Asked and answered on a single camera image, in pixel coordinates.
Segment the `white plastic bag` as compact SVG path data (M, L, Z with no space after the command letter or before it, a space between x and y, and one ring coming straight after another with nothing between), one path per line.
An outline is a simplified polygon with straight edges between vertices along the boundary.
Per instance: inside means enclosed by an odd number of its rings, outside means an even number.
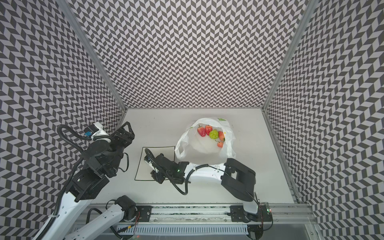
M210 125L213 130L222 131L225 134L224 146L219 148L217 142L209 136L201 137L197 128ZM234 141L236 137L231 124L223 118L211 117L198 119L187 127L177 142L175 148L176 158L180 161L193 163L223 163L228 158L236 158Z

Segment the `red strawberry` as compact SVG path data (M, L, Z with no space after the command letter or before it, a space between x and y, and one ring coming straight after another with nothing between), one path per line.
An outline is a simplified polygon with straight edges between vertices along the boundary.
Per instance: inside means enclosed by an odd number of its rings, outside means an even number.
M206 136L206 130L205 130L205 127L198 127L197 128L197 132L198 134L201 136L201 137L205 137Z
M210 125L206 125L205 126L205 132L206 132L206 135L209 136L210 135L210 132L213 130L213 127L210 126Z

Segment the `green bumpy fruit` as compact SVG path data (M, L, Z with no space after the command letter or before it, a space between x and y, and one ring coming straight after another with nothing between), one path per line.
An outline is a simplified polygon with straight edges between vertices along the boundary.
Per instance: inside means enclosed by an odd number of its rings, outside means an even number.
M212 130L209 133L209 137L213 140L216 140L219 138L219 132L217 130Z

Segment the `red orange fruit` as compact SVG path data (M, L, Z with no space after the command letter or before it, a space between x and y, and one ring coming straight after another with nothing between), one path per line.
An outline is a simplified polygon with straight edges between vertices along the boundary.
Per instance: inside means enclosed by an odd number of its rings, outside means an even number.
M224 142L225 141L225 134L222 131L219 131L219 139L220 141Z

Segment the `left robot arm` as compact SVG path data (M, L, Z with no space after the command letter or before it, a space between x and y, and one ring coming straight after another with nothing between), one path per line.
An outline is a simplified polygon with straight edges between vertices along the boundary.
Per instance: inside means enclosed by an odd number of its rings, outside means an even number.
M81 155L59 192L53 213L34 236L35 240L91 240L120 221L137 224L140 212L128 196L121 196L105 212L70 234L80 214L99 195L120 170L124 152L135 139L131 124L125 122L111 135L96 122L78 134L68 125L59 125L57 133Z

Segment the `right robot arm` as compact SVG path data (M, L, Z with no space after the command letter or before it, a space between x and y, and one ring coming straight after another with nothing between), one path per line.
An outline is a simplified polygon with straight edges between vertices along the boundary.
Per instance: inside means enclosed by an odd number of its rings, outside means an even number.
M231 206L228 216L233 222L273 223L267 204L262 205L255 194L256 173L239 161L228 158L225 163L197 165L190 162L174 162L163 154L155 157L146 149L145 162L152 168L151 176L159 184L168 179L182 195L189 193L189 184L214 182L220 184L233 197L242 201L241 206Z

